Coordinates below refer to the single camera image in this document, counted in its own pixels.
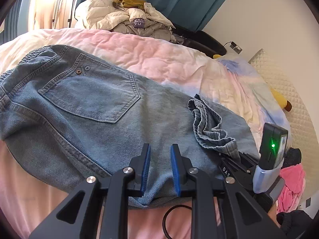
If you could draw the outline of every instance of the black gripper frame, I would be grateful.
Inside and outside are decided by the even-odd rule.
[[[210,178],[171,146],[174,186],[178,196],[192,197],[191,239],[284,239],[286,235],[233,177]],[[221,223],[216,220],[217,197]]]
[[[95,239],[103,200],[100,238],[127,239],[128,197],[142,197],[150,164],[150,146],[129,167],[111,177],[90,176],[55,208],[29,239]]]

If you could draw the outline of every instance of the rivet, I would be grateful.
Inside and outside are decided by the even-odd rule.
[[[87,177],[87,182],[88,183],[94,183],[95,181],[96,181],[96,178],[94,176]]]
[[[191,174],[197,174],[197,173],[198,173],[198,169],[195,168],[195,167],[190,168],[188,171],[189,171],[189,173],[191,173]]]
[[[227,177],[226,182],[229,184],[233,184],[233,183],[235,183],[235,179],[233,177]]]
[[[124,173],[131,173],[133,171],[133,168],[131,168],[131,167],[125,167],[124,169],[123,169],[123,172]]]

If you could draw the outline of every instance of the jeans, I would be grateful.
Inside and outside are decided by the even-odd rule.
[[[0,139],[31,175],[70,192],[90,175],[127,167],[151,145],[147,188],[137,208],[180,202],[170,146],[210,176],[219,153],[258,157],[245,120],[66,45],[34,50],[0,77]]]

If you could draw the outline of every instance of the yellow plush toy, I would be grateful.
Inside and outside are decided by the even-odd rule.
[[[291,111],[292,109],[292,105],[289,101],[286,100],[286,98],[279,92],[277,92],[274,89],[270,89],[270,91],[272,92],[272,95],[275,97],[276,101],[278,102],[279,106],[282,109],[285,109],[286,111]]]

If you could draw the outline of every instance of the black o-ring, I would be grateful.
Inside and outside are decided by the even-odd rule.
[[[167,232],[167,230],[166,230],[166,219],[167,219],[167,216],[168,216],[169,213],[172,212],[172,210],[174,210],[174,209],[176,209],[176,208],[178,208],[178,207],[185,207],[185,208],[188,208],[188,209],[192,210],[191,207],[186,206],[186,205],[176,205],[176,206],[174,206],[174,207],[171,207],[171,208],[165,213],[165,215],[164,215],[164,217],[163,217],[163,221],[162,221],[162,228],[163,228],[164,235],[166,236],[167,239],[173,239],[172,237],[170,237],[170,235],[168,234],[168,232]]]

